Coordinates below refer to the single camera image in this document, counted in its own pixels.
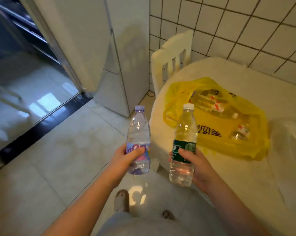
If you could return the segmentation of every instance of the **tiled floor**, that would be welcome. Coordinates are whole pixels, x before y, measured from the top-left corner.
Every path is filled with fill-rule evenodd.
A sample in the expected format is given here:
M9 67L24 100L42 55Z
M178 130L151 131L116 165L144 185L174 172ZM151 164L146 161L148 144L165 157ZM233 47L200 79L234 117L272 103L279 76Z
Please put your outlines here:
M141 101L148 118L154 99ZM129 118L91 100L1 169L0 235L40 235L103 171L126 141L128 124ZM193 190L171 184L164 169L126 174L92 235L113 214L114 195L122 188L135 216L159 217L169 209L193 235L225 235L216 211Z
M0 102L0 149L78 93L66 75L24 52L0 60L0 85L21 95L23 102L4 94L5 98L32 113L28 115Z

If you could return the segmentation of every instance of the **white refrigerator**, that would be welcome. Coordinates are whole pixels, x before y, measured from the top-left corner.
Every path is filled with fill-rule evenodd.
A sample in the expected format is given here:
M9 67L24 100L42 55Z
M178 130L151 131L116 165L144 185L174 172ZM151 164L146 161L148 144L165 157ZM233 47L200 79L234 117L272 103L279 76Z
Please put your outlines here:
M20 0L80 91L129 116L149 89L149 0Z

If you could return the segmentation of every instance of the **person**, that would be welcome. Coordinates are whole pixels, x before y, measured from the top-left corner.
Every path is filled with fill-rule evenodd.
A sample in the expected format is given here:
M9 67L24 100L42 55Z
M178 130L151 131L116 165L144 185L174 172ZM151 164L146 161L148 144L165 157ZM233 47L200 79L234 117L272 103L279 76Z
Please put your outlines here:
M126 143L119 147L103 173L43 236L90 235L112 190L120 184L130 163L143 152L143 148L138 148L126 154ZM179 153L194 164L193 183L209 196L229 235L271 235L198 149L195 155L184 149L179 149ZM129 195L126 190L116 194L114 210L116 213L97 235L189 235L188 230L173 220L173 214L167 210L160 219L133 218L129 214Z

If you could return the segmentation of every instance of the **sandal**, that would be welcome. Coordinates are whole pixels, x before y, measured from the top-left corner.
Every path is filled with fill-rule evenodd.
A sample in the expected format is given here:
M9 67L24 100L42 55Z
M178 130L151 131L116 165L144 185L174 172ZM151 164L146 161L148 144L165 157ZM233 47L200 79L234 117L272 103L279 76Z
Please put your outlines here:
M164 218L164 219L169 219L169 220L175 220L174 215L173 215L172 212L169 211L169 210L165 210L165 211L163 211L163 213L162 213L162 218Z
M117 212L122 208L124 212L129 212L129 194L125 189L119 190L114 199L114 211Z

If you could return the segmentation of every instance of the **hand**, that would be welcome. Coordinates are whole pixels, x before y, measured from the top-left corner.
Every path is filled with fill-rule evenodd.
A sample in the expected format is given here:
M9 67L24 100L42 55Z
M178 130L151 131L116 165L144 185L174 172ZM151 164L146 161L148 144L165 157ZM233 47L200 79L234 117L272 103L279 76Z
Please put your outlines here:
M126 154L126 143L120 146L113 155L108 167L104 170L106 180L117 187L126 174L130 163L144 153L143 147L137 148Z
M194 175L193 183L198 187L199 190L208 194L209 187L219 181L221 178L217 172L210 165L207 158L202 154L200 150L196 148L196 154L180 148L178 153L194 164Z

